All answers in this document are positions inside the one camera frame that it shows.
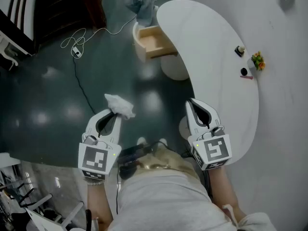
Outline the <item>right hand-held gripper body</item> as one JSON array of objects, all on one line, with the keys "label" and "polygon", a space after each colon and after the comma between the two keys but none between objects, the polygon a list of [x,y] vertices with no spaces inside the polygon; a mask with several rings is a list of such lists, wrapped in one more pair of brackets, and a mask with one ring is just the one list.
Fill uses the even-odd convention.
[{"label": "right hand-held gripper body", "polygon": [[210,131],[188,137],[191,154],[201,170],[211,170],[225,165],[231,158],[231,143],[222,125]]}]

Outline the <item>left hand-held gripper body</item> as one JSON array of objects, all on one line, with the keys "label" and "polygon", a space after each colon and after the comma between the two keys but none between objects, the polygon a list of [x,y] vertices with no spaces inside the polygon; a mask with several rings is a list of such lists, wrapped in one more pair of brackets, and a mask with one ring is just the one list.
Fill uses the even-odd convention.
[{"label": "left hand-held gripper body", "polygon": [[115,165],[121,146],[105,137],[97,138],[84,133],[78,149],[78,169],[82,176],[92,180],[105,180]]}]

